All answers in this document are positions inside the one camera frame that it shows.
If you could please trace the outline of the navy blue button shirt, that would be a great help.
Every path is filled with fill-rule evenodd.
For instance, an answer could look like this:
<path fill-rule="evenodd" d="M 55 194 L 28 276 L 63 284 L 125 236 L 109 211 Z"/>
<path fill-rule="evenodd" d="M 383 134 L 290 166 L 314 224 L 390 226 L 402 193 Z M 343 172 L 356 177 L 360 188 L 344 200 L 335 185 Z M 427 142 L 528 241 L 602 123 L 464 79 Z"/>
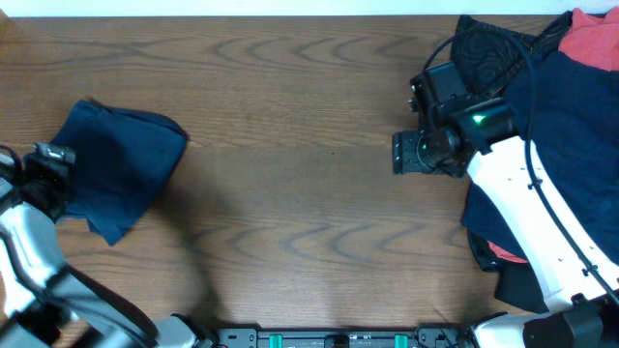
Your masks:
<path fill-rule="evenodd" d="M 555 51 L 532 58 L 503 94 L 545 171 L 594 243 L 618 260 L 618 74 Z"/>

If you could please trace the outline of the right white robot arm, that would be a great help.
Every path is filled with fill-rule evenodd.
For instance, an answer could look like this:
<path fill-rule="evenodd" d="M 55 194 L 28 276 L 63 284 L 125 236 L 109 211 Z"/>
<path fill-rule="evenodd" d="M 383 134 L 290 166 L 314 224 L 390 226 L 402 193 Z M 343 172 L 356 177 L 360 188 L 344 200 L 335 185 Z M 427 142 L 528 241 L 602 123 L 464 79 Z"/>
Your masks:
<path fill-rule="evenodd" d="M 494 99 L 410 102 L 416 130 L 393 136 L 397 174 L 469 176 L 509 226 L 547 311 L 499 314 L 465 329 L 461 347 L 615 347 L 618 267 L 596 245 L 552 183 L 509 105 Z"/>

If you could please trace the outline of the red garment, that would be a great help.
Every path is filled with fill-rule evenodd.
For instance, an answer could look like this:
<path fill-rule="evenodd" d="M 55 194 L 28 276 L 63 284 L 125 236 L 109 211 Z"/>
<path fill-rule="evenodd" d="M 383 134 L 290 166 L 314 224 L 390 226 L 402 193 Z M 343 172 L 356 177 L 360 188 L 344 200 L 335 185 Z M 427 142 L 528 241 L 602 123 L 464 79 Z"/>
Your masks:
<path fill-rule="evenodd" d="M 606 14 L 586 14 L 576 8 L 572 25 L 558 50 L 580 64 L 606 72 L 618 71 L 618 7 Z"/>

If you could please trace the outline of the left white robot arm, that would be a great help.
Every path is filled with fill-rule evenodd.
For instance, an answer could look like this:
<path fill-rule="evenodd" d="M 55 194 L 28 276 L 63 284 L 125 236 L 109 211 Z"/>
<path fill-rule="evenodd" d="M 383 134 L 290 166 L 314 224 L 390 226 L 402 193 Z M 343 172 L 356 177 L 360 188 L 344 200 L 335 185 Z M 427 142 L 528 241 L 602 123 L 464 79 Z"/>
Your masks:
<path fill-rule="evenodd" d="M 63 326 L 84 321 L 77 347 L 214 347 L 216 334 L 188 318 L 152 321 L 138 307 L 71 266 L 55 222 L 72 166 L 37 156 L 1 158 L 1 277 L 4 347 L 50 347 Z"/>

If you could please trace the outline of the black patterned garment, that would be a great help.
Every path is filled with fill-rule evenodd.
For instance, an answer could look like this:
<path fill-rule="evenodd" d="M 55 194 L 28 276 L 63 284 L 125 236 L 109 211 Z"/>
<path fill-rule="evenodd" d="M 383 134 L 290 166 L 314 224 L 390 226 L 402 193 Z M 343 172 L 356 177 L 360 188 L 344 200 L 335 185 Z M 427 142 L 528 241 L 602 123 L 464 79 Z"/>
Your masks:
<path fill-rule="evenodd" d="M 473 93 L 498 97 L 524 67 L 521 54 L 506 36 L 522 45 L 531 60 L 540 61 L 558 49 L 571 26 L 570 11 L 561 14 L 537 36 L 481 22 L 464 14 L 458 20 L 456 31 L 474 28 L 480 31 L 456 39 L 451 45 L 450 59 Z"/>

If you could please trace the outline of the dark blue shorts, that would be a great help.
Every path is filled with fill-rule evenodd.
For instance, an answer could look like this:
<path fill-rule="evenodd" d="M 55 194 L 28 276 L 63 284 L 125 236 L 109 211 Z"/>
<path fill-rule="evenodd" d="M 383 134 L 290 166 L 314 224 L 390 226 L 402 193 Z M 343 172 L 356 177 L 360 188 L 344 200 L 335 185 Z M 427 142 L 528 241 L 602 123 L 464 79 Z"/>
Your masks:
<path fill-rule="evenodd" d="M 51 140 L 76 154 L 66 215 L 117 244 L 160 195 L 188 141 L 164 115 L 78 101 Z"/>

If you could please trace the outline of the black mounting rail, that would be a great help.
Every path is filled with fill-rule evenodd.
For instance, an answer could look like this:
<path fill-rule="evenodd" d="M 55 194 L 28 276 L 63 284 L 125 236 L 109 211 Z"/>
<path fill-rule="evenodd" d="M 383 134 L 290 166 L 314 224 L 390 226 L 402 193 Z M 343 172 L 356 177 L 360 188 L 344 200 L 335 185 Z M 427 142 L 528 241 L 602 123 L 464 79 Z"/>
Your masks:
<path fill-rule="evenodd" d="M 231 325 L 214 329 L 214 348 L 475 348 L 473 339 L 449 324 L 407 328 L 261 328 Z"/>

